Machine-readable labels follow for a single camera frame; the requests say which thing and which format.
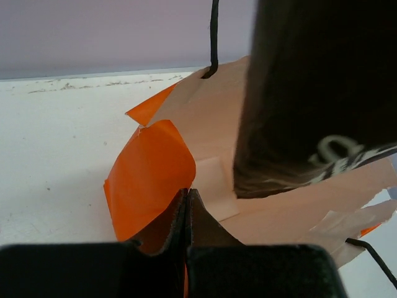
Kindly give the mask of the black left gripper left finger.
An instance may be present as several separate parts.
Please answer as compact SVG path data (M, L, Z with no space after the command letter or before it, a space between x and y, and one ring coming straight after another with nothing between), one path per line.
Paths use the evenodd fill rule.
M1 248L1 297L183 297L188 190L123 242Z

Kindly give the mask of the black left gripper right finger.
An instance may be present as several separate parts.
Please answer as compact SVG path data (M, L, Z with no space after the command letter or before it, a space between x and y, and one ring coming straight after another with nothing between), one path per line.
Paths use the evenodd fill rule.
M346 297L331 256L316 245L244 245L204 207L185 210L189 297Z

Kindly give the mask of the orange paper bag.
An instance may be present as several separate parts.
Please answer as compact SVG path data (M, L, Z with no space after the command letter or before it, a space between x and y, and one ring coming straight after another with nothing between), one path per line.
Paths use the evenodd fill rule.
M138 128L104 183L117 239L136 235L177 191L190 188L241 243L310 243L326 249L338 266L351 262L362 252L356 241L396 211L392 199L370 205L378 192L396 185L391 155L287 192L238 198L233 165L251 54L219 62L218 18L213 1L210 66L127 113Z

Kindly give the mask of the dark red snack packet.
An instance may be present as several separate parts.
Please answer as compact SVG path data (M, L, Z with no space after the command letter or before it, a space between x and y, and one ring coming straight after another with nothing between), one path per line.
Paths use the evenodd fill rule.
M240 199L396 153L396 2L259 1L233 165Z

